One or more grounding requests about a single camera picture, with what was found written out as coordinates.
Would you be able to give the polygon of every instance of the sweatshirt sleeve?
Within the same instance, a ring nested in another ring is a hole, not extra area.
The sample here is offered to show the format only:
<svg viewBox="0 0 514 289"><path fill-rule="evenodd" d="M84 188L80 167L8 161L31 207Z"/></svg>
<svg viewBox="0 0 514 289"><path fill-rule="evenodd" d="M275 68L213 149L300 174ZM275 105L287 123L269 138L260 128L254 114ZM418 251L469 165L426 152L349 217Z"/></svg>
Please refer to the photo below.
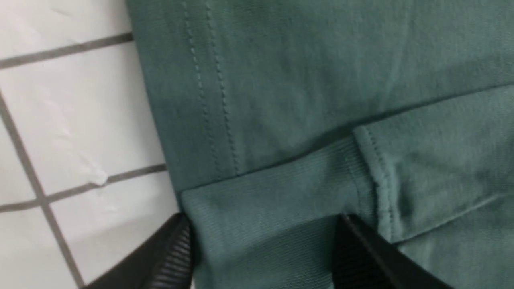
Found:
<svg viewBox="0 0 514 289"><path fill-rule="evenodd" d="M514 194L514 86L358 127L379 232L400 242Z"/></svg>

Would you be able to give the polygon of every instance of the black plastic object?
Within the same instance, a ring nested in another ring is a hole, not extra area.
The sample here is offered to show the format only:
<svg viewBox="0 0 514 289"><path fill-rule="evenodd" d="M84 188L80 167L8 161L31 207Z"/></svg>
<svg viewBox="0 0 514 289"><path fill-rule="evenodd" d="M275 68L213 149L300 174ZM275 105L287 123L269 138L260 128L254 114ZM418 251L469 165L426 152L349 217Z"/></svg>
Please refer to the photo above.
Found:
<svg viewBox="0 0 514 289"><path fill-rule="evenodd" d="M334 289L451 289L356 216L339 216L332 271Z"/></svg>
<svg viewBox="0 0 514 289"><path fill-rule="evenodd" d="M193 272L192 230L173 215L132 254L86 289L187 289Z"/></svg>

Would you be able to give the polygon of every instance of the green sweatshirt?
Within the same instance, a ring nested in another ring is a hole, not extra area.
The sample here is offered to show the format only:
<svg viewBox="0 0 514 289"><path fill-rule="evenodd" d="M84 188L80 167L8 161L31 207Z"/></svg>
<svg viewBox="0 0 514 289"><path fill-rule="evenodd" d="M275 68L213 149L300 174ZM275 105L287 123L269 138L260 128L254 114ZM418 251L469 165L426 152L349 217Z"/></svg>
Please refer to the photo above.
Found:
<svg viewBox="0 0 514 289"><path fill-rule="evenodd" d="M356 213L514 284L514 1L129 0L197 289L328 289Z"/></svg>

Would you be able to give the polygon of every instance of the gray grout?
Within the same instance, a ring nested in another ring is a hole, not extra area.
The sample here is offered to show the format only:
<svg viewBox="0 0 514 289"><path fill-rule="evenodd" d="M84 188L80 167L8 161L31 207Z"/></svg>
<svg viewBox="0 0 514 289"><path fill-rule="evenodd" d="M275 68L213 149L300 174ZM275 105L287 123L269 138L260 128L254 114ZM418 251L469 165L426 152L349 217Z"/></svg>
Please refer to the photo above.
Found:
<svg viewBox="0 0 514 289"><path fill-rule="evenodd" d="M26 202L0 205L0 213L23 211L36 207L39 207L38 200L30 200Z"/></svg>
<svg viewBox="0 0 514 289"><path fill-rule="evenodd" d="M99 188L103 188L103 187L106 187L106 186L114 184L114 183L122 182L124 180L136 178L136 177L140 177L140 176L145 176L145 175L149 175L149 174L153 174L153 173L164 172L164 171L166 171L166 165L160 164L160 165L141 168L141 169L137 169L137 170L133 170L133 171L129 171L129 172L124 172L124 173L110 176L109 178L107 178L107 181L105 182L105 184L103 184L101 186L92 184L92 183L88 183L88 184L78 186L78 187L75 187L75 188L72 188L69 190L65 190L65 191L61 191L61 192L52 194L52 195L48 196L48 200L49 200L49 202L53 203L53 202L63 200L65 198L80 195L80 194L85 193L90 190L99 189Z"/></svg>
<svg viewBox="0 0 514 289"><path fill-rule="evenodd" d="M124 180L129 180L132 178L145 176L145 175L149 175L149 174L153 174L153 173L165 172L166 170L167 170L166 165L160 164L160 165L149 166L146 168L141 168L141 169L137 169L137 170L133 170L133 171L128 171L128 172L110 176L109 178L107 178L107 181L105 182L105 184L103 184L101 186L95 185L92 183L88 183L85 185L81 185L78 187L74 187L74 188L71 188L68 190L64 190L64 191L49 195L49 196L47 196L47 199L50 203L53 203L53 202L57 202L60 200L64 200L69 197L83 194L85 192L88 192L88 191L91 191L94 189L104 188L108 185L122 182ZM37 200L0 205L0 213L23 211L23 210L32 209L32 208L35 208L38 206L39 206L39 203L37 202Z"/></svg>
<svg viewBox="0 0 514 289"><path fill-rule="evenodd" d="M25 170L25 174L27 175L27 177L30 181L30 185L36 195L36 202L39 203L41 206L43 215L45 216L46 220L48 221L48 225L50 226L50 229L57 241L59 249L61 250L61 253L64 257L64 260L66 261L66 264L68 265L70 273L73 276L73 279L75 280L75 283L77 284L78 288L82 288L84 286L84 279L80 275L77 264L75 263L75 260L73 259L73 256L71 254L71 250L69 249L69 246L66 243L66 240L64 239L64 236L61 232L61 229L59 228L59 225L57 224L56 217L53 214L52 209L50 207L50 202L48 201L48 199L45 196L43 187L41 186L41 183L39 182L36 172L34 170L34 167L32 166L32 163L30 162L30 158L27 154L27 151L25 150L25 146L23 145L21 136L20 136L18 130L16 129L16 126L14 124L12 116L7 108L7 105L2 97L1 92L0 92L0 118L2 119L4 126L6 127L8 133L9 133L9 136L11 137L11 140L16 149L18 158L20 159L20 162L22 163L23 169Z"/></svg>
<svg viewBox="0 0 514 289"><path fill-rule="evenodd" d="M59 47L52 50L40 51L32 54L15 56L11 58L6 58L0 60L0 69L11 68L15 66L20 66L24 64L29 64L33 62L49 60L53 58L58 58L61 56L81 53L93 49L99 49L103 47L108 47L111 45L121 44L125 42L130 42L134 40L132 33L124 33L120 35L115 35L107 38L97 39L85 43L74 44L65 47Z"/></svg>

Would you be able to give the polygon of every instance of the white tile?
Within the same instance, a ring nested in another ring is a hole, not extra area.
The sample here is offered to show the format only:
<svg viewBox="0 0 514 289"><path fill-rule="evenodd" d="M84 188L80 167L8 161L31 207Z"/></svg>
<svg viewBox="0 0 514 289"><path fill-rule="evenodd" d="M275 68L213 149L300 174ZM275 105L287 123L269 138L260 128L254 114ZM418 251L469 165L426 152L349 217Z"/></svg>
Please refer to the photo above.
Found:
<svg viewBox="0 0 514 289"><path fill-rule="evenodd" d="M0 214L0 236L0 288L76 288L40 208Z"/></svg>
<svg viewBox="0 0 514 289"><path fill-rule="evenodd" d="M124 0L3 0L0 27L0 59L130 31Z"/></svg>
<svg viewBox="0 0 514 289"><path fill-rule="evenodd" d="M0 205L33 200L34 192L0 120Z"/></svg>
<svg viewBox="0 0 514 289"><path fill-rule="evenodd" d="M128 256L178 211L166 172L67 198L52 209L86 283Z"/></svg>
<svg viewBox="0 0 514 289"><path fill-rule="evenodd" d="M164 162L134 43L0 71L46 194Z"/></svg>

